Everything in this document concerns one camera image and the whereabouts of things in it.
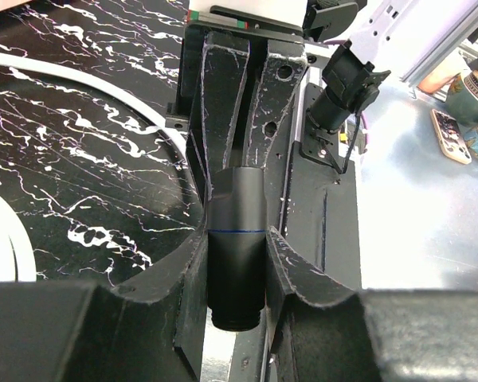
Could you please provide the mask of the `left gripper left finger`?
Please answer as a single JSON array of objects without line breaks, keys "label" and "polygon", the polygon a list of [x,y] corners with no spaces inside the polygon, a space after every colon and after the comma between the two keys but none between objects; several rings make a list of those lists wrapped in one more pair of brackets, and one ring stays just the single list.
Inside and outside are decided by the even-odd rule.
[{"label": "left gripper left finger", "polygon": [[202,231],[113,288],[0,283],[0,381],[196,381],[206,324]]}]

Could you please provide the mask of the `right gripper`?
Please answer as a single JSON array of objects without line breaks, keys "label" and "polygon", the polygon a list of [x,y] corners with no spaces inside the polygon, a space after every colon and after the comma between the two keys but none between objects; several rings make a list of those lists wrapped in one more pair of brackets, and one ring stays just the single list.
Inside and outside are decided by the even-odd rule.
[{"label": "right gripper", "polygon": [[186,157],[201,199],[230,162],[247,67],[258,76],[246,123],[243,165],[266,166],[307,70],[300,29],[221,6],[189,10],[174,116],[190,118]]}]

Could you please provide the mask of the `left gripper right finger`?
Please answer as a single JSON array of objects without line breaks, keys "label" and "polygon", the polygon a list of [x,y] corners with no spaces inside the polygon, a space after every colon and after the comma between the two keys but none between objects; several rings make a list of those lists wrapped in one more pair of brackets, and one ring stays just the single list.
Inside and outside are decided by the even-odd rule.
[{"label": "left gripper right finger", "polygon": [[478,291],[355,291],[266,239],[279,380],[478,381]]}]

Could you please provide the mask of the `black hose connector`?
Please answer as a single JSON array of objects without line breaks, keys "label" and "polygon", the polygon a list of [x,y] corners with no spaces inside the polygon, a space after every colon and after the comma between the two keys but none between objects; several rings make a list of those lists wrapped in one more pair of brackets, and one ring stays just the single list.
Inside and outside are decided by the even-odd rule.
[{"label": "black hose connector", "polygon": [[207,206],[207,302],[215,327],[233,332],[260,323],[266,288],[264,171],[231,167],[215,174]]}]

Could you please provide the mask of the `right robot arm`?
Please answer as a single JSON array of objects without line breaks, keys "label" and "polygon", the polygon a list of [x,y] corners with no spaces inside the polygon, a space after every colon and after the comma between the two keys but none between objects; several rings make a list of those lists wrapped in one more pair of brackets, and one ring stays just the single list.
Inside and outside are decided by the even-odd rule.
[{"label": "right robot arm", "polygon": [[[191,5],[182,43],[177,111],[188,119],[187,155],[198,195],[216,189],[217,172],[241,153],[243,166],[263,168],[309,65],[303,42],[334,36],[362,1],[311,1],[302,25],[246,10],[245,3]],[[322,71],[325,88],[308,104],[302,139],[292,147],[287,178],[291,199],[323,196],[347,171],[333,156],[334,137],[379,93],[386,72],[361,61],[343,42]]]}]

